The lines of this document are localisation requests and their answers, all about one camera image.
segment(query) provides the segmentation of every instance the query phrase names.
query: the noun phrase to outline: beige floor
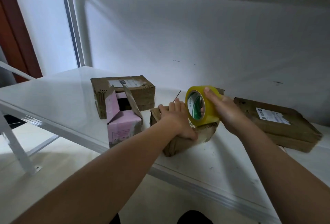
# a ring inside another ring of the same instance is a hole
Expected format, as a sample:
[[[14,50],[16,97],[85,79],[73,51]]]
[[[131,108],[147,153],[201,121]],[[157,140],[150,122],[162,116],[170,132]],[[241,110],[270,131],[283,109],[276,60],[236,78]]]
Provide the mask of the beige floor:
[[[52,136],[28,123],[16,128],[14,133],[26,151]],[[0,136],[0,224],[10,223],[96,156],[98,154],[94,151],[59,138],[31,157],[35,164],[43,168],[35,176],[28,176]],[[204,213],[214,223],[256,224],[216,202],[148,175],[119,215],[123,224],[170,224],[176,223],[182,214],[191,209]]]

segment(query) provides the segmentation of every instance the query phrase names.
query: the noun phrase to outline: green and white tape core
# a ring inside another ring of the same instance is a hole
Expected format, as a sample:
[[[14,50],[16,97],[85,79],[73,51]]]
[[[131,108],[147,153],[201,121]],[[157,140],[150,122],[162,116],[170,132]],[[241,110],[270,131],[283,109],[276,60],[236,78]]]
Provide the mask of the green and white tape core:
[[[204,106],[204,99],[197,91],[192,91],[188,96],[188,111],[192,118],[195,120],[201,120],[204,113],[201,108]]]

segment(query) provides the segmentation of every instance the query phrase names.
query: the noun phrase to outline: person's left hand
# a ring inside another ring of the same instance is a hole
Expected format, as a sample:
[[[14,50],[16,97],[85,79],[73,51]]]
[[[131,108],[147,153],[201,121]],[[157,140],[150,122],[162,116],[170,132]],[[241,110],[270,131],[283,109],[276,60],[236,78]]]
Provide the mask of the person's left hand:
[[[175,125],[178,126],[180,137],[197,140],[198,134],[189,124],[188,112],[183,101],[176,98],[174,102],[170,102],[168,110],[162,104],[158,108],[162,119],[169,119],[175,122]]]

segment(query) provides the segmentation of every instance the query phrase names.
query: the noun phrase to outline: forearm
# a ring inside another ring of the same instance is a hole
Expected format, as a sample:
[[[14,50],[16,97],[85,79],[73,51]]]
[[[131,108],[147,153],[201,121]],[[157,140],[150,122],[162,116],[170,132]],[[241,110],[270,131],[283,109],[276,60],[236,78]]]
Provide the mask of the forearm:
[[[328,223],[329,188],[251,121],[237,132],[282,223]]]
[[[14,223],[109,223],[177,134],[161,120],[81,168]]]

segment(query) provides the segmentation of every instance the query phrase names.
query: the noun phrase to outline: tape roll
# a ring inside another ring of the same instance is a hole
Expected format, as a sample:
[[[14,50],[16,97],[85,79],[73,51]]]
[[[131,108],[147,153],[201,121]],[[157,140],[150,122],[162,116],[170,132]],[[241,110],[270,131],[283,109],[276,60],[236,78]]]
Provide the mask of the tape roll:
[[[213,103],[204,95],[205,87],[211,89],[218,97],[221,98],[222,96],[217,89],[212,86],[195,86],[188,89],[185,99],[188,108],[188,117],[192,124],[197,127],[219,120],[219,115]]]

